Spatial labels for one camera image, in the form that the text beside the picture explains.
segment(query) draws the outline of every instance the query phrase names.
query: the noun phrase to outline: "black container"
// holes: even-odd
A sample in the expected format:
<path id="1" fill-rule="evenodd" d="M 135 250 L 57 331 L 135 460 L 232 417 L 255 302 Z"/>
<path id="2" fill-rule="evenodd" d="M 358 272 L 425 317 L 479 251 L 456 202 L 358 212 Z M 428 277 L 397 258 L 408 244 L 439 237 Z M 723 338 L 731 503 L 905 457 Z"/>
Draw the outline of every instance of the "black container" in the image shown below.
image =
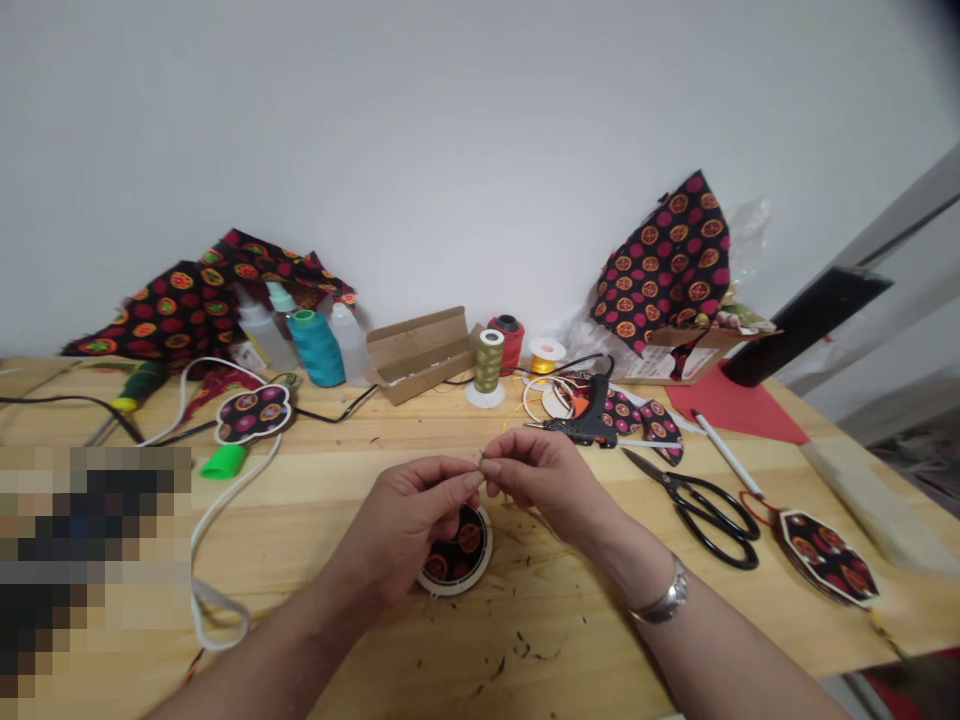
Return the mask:
<path id="1" fill-rule="evenodd" d="M 756 387 L 892 286 L 893 280 L 862 268 L 828 268 L 771 318 L 783 333 L 748 343 L 723 366 L 723 374 Z"/>

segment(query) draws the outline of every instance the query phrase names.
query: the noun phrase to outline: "green plastic cap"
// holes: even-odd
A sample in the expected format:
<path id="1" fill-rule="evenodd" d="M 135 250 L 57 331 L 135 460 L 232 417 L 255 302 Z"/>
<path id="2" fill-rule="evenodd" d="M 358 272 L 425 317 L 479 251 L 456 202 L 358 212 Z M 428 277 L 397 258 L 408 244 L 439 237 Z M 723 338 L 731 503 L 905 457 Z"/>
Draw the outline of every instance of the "green plastic cap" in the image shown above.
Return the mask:
<path id="1" fill-rule="evenodd" d="M 240 472 L 240 466 L 247 458 L 247 448 L 243 445 L 224 445 L 200 471 L 200 477 L 207 480 L 230 480 Z"/>
<path id="2" fill-rule="evenodd" d="M 297 325 L 313 325 L 313 319 L 316 316 L 313 310 L 297 310 L 290 318 Z"/>

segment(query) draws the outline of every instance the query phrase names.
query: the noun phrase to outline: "silver bracelet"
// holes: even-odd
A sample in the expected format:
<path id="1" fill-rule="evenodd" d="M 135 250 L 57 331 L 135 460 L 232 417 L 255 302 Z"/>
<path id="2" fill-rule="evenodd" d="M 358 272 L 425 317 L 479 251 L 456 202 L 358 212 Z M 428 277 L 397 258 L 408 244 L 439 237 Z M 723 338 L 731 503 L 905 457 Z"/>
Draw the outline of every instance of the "silver bracelet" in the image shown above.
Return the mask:
<path id="1" fill-rule="evenodd" d="M 676 574 L 673 583 L 662 598 L 640 610 L 627 608 L 627 612 L 637 622 L 644 625 L 659 625 L 676 615 L 680 606 L 687 601 L 687 569 L 676 555 L 673 556 L 673 563 Z"/>

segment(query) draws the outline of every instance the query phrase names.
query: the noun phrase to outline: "person's right hand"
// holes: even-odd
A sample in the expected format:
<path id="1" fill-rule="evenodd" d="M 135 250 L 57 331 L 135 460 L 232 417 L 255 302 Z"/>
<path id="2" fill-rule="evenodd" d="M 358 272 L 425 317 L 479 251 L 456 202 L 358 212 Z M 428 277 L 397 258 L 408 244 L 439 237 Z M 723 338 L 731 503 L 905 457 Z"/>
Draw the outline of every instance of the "person's right hand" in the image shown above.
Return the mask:
<path id="1" fill-rule="evenodd" d="M 515 428 L 487 445 L 480 471 L 487 494 L 500 490 L 536 506 L 562 540 L 586 550 L 623 512 L 563 433 Z"/>

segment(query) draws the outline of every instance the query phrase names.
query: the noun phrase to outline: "black scissors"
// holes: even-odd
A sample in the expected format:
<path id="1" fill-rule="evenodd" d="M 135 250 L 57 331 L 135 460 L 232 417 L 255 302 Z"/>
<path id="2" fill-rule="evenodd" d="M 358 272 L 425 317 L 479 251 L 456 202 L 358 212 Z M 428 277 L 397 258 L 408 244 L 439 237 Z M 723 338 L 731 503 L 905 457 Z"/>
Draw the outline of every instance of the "black scissors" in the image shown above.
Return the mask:
<path id="1" fill-rule="evenodd" d="M 706 480 L 700 480 L 698 478 L 692 478 L 686 475 L 678 475 L 677 473 L 673 472 L 664 472 L 653 463 L 644 460 L 635 452 L 627 450 L 626 448 L 621 449 L 624 453 L 626 453 L 627 457 L 633 461 L 634 465 L 643 470 L 647 475 L 652 477 L 667 489 L 667 494 L 670 495 L 670 499 L 673 500 L 674 505 L 677 508 L 677 514 L 680 515 L 680 519 L 683 520 L 683 524 L 687 526 L 687 529 L 694 534 L 697 540 L 703 543 L 707 550 L 716 555 L 727 565 L 731 565 L 732 567 L 739 568 L 741 570 L 753 570 L 760 564 L 760 559 L 757 557 L 757 551 L 754 550 L 753 545 L 750 544 L 751 540 L 756 540 L 760 537 L 760 527 L 757 525 L 754 519 L 750 517 L 750 514 L 744 509 L 744 507 L 730 494 L 725 492 L 722 488 L 717 487 L 713 483 L 707 482 Z M 713 505 L 713 503 L 711 503 L 709 500 L 707 500 L 707 498 L 697 491 L 697 487 L 709 490 L 715 495 L 719 495 L 721 498 L 726 500 L 727 503 L 729 503 L 730 506 L 736 510 L 737 515 L 739 515 L 740 518 L 747 524 L 747 527 L 745 529 L 740 527 L 733 522 L 733 520 L 720 512 Z M 681 497 L 679 492 L 680 490 L 687 490 L 690 493 L 690 497 L 696 500 L 700 504 L 700 507 L 697 507 L 686 498 Z M 743 548 L 745 557 L 742 560 L 738 560 L 735 557 L 730 557 L 723 550 L 714 545 L 710 538 L 704 535 L 703 531 L 697 527 L 692 515 L 696 515 L 698 518 L 705 520 L 720 530 L 720 532 L 724 533 L 725 535 L 729 535 L 736 540 L 737 544 Z"/>

